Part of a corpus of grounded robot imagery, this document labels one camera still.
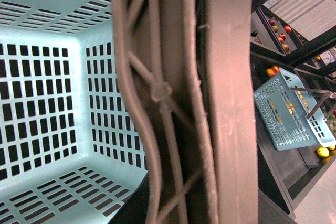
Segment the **display shelf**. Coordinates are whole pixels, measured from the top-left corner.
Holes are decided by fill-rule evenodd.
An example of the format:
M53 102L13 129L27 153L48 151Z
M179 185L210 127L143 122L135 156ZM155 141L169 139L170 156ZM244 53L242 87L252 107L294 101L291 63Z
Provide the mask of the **display shelf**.
M277 65L299 76L307 88L332 90L336 83L322 76L301 69L294 69L274 59L251 53L253 88L256 90L269 77L266 69ZM274 148L270 135L258 110L256 110L257 142L259 148L259 188L287 214L293 215L295 208L315 185L318 177L326 171L336 157L323 165L316 155L317 146L278 151Z

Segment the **produce display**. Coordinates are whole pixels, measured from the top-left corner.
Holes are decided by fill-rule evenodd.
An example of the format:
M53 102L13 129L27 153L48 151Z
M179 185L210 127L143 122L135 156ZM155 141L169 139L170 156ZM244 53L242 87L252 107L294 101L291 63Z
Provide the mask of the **produce display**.
M324 106L321 107L321 110L323 111L324 115L327 115L327 112ZM336 134L336 115L335 114L336 114L336 111L334 111L331 114L331 116L327 118L328 126L334 132L334 134ZM322 158L321 160L322 164L325 165L327 162L330 161L332 156L336 154L335 149L336 149L336 146L332 145L332 146L329 146L328 148L320 147L316 150L317 155Z
M292 32L292 28L290 26L284 26L283 27L287 34L290 34Z
M279 69L278 66L273 66L273 67L271 67L271 68L268 68L268 69L266 70L266 72L267 72L267 75L268 75L269 77L273 77L273 76L275 76L277 73L280 72L280 69Z
M279 28L278 28L277 26L272 26L272 29L273 29L273 31L274 31L275 33L277 33L278 30L279 30Z
M270 19L269 21L269 24L271 25L273 31L275 33L278 32L279 28L275 25L275 21L273 19ZM285 31L287 34L290 34L292 32L292 28L290 26L285 26L284 27ZM278 40L280 42L280 44L282 45L282 48L284 49L284 51L286 53L289 53L289 46L287 44L285 44L285 40L286 40L286 35L281 33L279 36L278 36Z

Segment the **yellow fruit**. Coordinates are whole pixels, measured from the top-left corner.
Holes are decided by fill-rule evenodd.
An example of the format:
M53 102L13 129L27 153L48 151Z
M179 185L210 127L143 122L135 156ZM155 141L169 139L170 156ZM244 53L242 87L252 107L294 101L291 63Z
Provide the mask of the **yellow fruit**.
M277 71L274 68L268 68L266 70L266 72L267 72L268 76L270 76L270 77L273 77L277 74Z
M336 145L331 145L331 146L328 147L328 149L329 149L330 151L333 151L334 149L336 149Z
M277 73L280 72L280 68L278 66L273 66L272 68L275 69Z
M330 161L331 158L332 158L332 156L326 157L326 158L324 158L324 159L321 160L321 163L322 163L323 165L325 165L327 162Z
M329 156L329 150L325 147L320 147L316 150L317 155L320 157L328 157Z

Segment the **metal frame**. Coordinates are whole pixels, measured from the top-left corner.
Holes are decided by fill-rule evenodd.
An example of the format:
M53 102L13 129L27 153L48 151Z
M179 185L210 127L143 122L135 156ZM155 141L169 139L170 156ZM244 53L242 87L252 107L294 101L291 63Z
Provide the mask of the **metal frame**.
M188 113L178 105L173 98L174 89L167 81L169 76L163 72L164 58L163 38L166 34L160 34L164 17L160 13L160 2L163 0L112 0L113 20L114 20L114 42L116 51L116 69L120 91L123 94L126 107L134 120L134 124L141 136L144 150L147 155L149 169L150 199L146 223L160 223L166 220L171 211L177 206L178 220L174 223L188 223L185 195L191 190L196 181L204 174L205 190L207 192L208 217L209 222L218 223L217 212L217 190L214 172L213 152L207 117L203 107L202 93L196 69L195 58L195 0L183 0L183 26L184 30L184 59L186 65L186 81L191 94L191 104L193 107L193 120L188 117ZM142 11L146 8L149 12L149 27L138 26L138 20L142 18ZM149 34L150 39L150 62L144 60L146 55L136 54L132 49L132 36L136 29L142 29ZM164 159L162 146L158 144L158 129L151 122L150 112L143 107L144 97L136 92L134 83L135 72L150 86L150 97L159 106L159 112L164 125L164 138L169 151L169 160ZM189 131L196 132L200 145L203 169L194 169L192 175L185 182L182 177L181 157L177 148L176 122L173 121L173 114L182 122L182 125ZM174 179L175 191L173 196L167 194L169 184L166 188L161 187L163 179L161 168L171 163ZM160 199L165 198L165 203L159 210Z
M287 55L284 63L296 67L336 45L336 26Z
M251 0L207 0L206 70L220 223L257 223L257 153L250 78ZM239 150L248 151L242 156Z

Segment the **basket handle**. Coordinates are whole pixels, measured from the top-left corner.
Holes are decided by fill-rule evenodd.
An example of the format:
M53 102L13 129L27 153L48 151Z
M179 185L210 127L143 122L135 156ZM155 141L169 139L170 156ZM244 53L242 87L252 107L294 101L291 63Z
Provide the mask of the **basket handle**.
M318 103L315 105L315 107L310 111L310 113L306 116L307 119L310 119L315 112L319 109L319 107L322 106L322 104L325 102L328 98L336 99L336 95L329 91L329 90L320 90L320 89L306 89L306 88L290 88L292 91L306 91L310 93L319 93L323 94L322 98L318 101ZM336 103L334 106L330 109L330 111L327 113L326 118L330 117L333 111L336 109Z

